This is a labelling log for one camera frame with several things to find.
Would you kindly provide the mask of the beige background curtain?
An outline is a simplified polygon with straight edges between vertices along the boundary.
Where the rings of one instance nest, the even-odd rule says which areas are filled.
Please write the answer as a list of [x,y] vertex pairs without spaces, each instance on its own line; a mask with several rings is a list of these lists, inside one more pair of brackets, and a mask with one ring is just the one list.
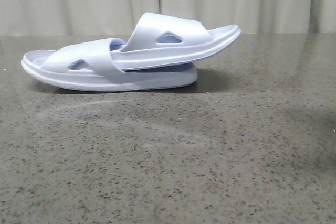
[[1,35],[128,35],[146,12],[245,33],[335,31],[335,0],[1,0]]

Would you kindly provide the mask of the light blue slipper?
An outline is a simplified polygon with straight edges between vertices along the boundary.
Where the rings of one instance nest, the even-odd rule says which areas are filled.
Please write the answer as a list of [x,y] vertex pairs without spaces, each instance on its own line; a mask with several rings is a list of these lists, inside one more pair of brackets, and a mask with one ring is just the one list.
[[110,52],[122,70],[179,65],[210,57],[240,34],[237,25],[206,30],[201,22],[145,13],[128,42],[113,39]]
[[52,86],[79,91],[133,91],[187,86],[197,80],[192,63],[139,71],[123,71],[112,52],[124,45],[119,38],[65,46],[58,51],[35,50],[24,54],[23,69]]

